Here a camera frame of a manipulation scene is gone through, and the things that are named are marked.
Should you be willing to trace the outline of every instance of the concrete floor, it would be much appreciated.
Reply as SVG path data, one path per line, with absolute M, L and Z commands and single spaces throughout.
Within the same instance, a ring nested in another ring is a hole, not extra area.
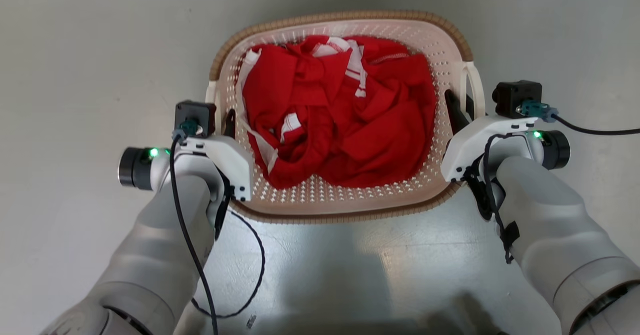
M 204 99 L 219 46 L 245 26 L 334 10 L 436 12 L 465 34 L 488 94 L 500 81 L 535 80 L 566 119 L 615 129 L 640 126 L 639 7 L 640 0 L 0 0 L 0 333 L 37 333 L 89 291 L 151 198 L 116 181 L 122 149 L 169 145 L 174 104 Z M 557 174 L 640 263 L 640 136 L 566 133 L 573 159 Z M 518 266 L 504 264 L 468 189 L 413 216 L 255 226 L 267 250 L 264 283 L 246 313 L 220 321 L 224 334 L 560 333 Z M 249 296 L 259 252 L 237 219 L 228 219 L 206 271 L 220 313 Z M 190 307 L 186 316 L 188 329 L 210 331 Z

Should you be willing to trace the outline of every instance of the red garment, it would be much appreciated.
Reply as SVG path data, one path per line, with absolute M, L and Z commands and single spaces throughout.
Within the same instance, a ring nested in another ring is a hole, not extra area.
M 349 64 L 358 48 L 313 56 L 318 45 L 328 44 L 327 36 L 309 36 L 286 48 L 253 49 L 261 54 L 242 96 L 249 126 L 278 151 L 270 171 L 256 139 L 249 135 L 249 141 L 265 178 L 277 189 L 312 174 L 343 187 L 401 182 L 426 160 L 436 105 L 427 59 L 388 39 L 347 40 L 363 46 L 365 79 Z M 284 131 L 297 121 L 301 127 Z

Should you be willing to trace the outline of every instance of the red fabric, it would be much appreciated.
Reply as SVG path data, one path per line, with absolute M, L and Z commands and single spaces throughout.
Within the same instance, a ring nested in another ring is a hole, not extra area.
M 303 43 L 259 45 L 258 62 L 242 89 L 247 119 L 274 148 L 270 173 L 253 136 L 256 162 L 277 189 L 318 174 L 332 185 L 375 187 L 411 178 L 422 168 L 434 133 L 436 97 L 427 59 L 387 39 L 357 36 L 364 46 L 366 96 L 345 75 L 351 50 L 313 57 L 327 36 Z M 281 128 L 296 113 L 301 128 Z

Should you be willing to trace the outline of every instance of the pile of clothes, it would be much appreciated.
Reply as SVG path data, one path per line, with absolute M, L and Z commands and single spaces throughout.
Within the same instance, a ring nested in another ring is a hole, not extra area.
M 254 46 L 235 91 L 255 161 L 277 189 L 313 174 L 355 188 L 408 180 L 434 135 L 429 63 L 389 39 Z

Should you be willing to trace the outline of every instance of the basket rim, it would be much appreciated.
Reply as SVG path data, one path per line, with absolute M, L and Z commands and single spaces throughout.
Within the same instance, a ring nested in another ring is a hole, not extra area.
M 238 43 L 244 39 L 270 30 L 278 30 L 290 28 L 292 26 L 310 25 L 315 23 L 331 23 L 336 21 L 354 21 L 354 20 L 406 20 L 406 21 L 423 21 L 442 29 L 455 43 L 458 51 L 465 62 L 474 61 L 474 55 L 471 51 L 467 40 L 462 32 L 450 21 L 438 14 L 418 11 L 418 10 L 363 10 L 363 11 L 341 11 L 333 13 L 311 14 L 304 16 L 296 16 L 283 20 L 259 23 L 258 25 L 249 26 L 243 30 L 236 32 L 229 38 L 218 50 L 211 69 L 208 73 L 210 82 L 217 82 L 220 79 L 222 64 L 224 64 L 227 56 L 235 48 Z
M 472 62 L 473 53 L 465 37 L 460 30 L 447 19 L 430 12 L 412 10 L 372 10 L 372 11 L 342 11 L 333 13 L 313 14 L 297 16 L 284 20 L 276 20 L 258 25 L 249 26 L 236 32 L 215 55 L 213 64 L 209 71 L 210 82 L 217 82 L 220 79 L 222 65 L 226 61 L 231 51 L 245 39 L 272 30 L 291 28 L 301 25 L 312 25 L 318 23 L 333 23 L 340 21 L 361 21 L 361 20 L 401 20 L 401 21 L 422 21 L 435 25 L 443 30 L 455 43 L 460 52 L 462 61 Z M 231 210 L 249 219 L 271 224 L 338 224 L 352 223 L 358 221 L 370 221 L 375 219 L 386 219 L 402 215 L 418 214 L 434 209 L 446 200 L 449 200 L 462 187 L 461 184 L 452 182 L 436 196 L 427 198 L 420 202 L 408 205 L 387 207 L 377 210 L 363 210 L 356 212 L 339 212 L 333 214 L 269 214 L 251 209 L 244 203 L 232 200 L 229 204 Z

